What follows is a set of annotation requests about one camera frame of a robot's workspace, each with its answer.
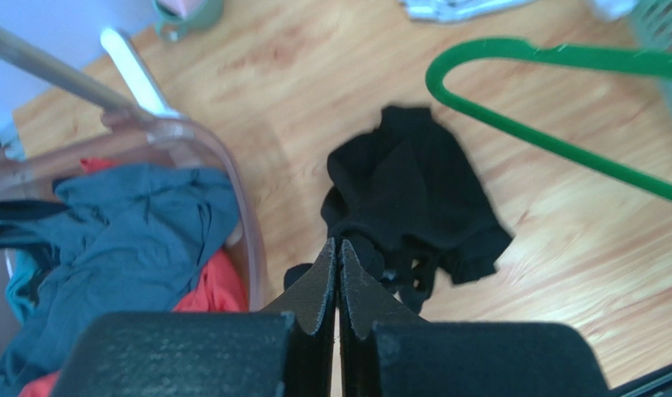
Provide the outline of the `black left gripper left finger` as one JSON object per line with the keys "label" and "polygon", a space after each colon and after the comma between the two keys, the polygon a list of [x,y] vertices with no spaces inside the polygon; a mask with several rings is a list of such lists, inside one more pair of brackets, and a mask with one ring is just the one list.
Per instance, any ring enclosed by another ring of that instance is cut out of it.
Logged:
{"label": "black left gripper left finger", "polygon": [[336,242],[253,313],[110,313],[76,342],[55,396],[327,396]]}

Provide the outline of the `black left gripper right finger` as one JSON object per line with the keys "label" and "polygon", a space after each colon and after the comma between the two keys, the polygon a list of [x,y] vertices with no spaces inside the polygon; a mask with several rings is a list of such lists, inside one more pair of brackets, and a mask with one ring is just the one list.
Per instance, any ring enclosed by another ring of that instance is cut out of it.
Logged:
{"label": "black left gripper right finger", "polygon": [[339,253],[346,396],[607,396],[588,343],[561,323],[432,323]]}

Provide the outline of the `black tank top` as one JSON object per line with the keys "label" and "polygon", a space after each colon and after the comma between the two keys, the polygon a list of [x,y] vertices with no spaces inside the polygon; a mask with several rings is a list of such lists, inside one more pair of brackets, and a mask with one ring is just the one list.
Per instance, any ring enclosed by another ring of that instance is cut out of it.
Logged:
{"label": "black tank top", "polygon": [[328,236],[348,241],[415,313],[437,271],[454,285],[481,280],[512,243],[464,150],[428,108],[384,108],[380,124],[336,148],[326,168]]}

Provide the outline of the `dark green velvet hanger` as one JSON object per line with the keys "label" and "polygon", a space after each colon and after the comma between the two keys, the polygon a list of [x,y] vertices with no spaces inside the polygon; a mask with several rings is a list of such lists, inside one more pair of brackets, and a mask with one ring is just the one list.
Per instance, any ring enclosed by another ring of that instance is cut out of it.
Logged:
{"label": "dark green velvet hanger", "polygon": [[425,75],[445,107],[672,202],[672,122],[655,80],[672,80],[672,53],[512,37],[455,45]]}

